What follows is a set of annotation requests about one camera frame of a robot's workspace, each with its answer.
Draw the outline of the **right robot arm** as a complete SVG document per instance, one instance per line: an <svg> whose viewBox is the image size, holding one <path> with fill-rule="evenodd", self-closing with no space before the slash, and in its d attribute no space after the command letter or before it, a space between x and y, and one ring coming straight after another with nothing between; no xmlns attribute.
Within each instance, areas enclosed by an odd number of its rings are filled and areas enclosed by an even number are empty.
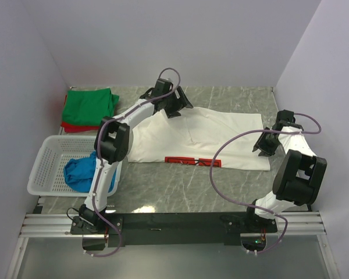
<svg viewBox="0 0 349 279"><path fill-rule="evenodd" d="M311 205L316 200L327 168L327 160L309 147L303 127L295 122L297 114L289 110L277 113L275 124L266 128L256 141L253 151L259 156L273 156L282 146L285 157L273 180L272 190L255 200L255 208L247 209L245 224L250 230L272 225L275 214L288 208Z"/></svg>

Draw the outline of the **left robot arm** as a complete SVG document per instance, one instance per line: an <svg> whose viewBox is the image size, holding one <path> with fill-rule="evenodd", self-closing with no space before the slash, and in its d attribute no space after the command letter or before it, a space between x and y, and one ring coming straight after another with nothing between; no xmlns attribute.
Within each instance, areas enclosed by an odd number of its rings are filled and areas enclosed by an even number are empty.
<svg viewBox="0 0 349 279"><path fill-rule="evenodd" d="M132 107L118 116L102 119L95 140L95 174L72 228L80 227L88 233L97 234L109 227L105 221L108 192L119 163L130 151L133 128L161 110L168 118L173 118L180 116L183 108L192 107L181 86L159 78L155 86L140 96Z"/></svg>

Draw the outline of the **white t shirt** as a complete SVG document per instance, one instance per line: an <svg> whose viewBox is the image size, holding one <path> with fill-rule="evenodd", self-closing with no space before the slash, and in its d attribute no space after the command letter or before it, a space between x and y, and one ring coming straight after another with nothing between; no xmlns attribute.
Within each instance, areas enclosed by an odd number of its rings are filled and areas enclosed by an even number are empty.
<svg viewBox="0 0 349 279"><path fill-rule="evenodd" d="M181 116L155 113L133 128L129 162L176 162L238 170L269 171L269 159L252 151L262 129L258 113L227 113L194 107Z"/></svg>

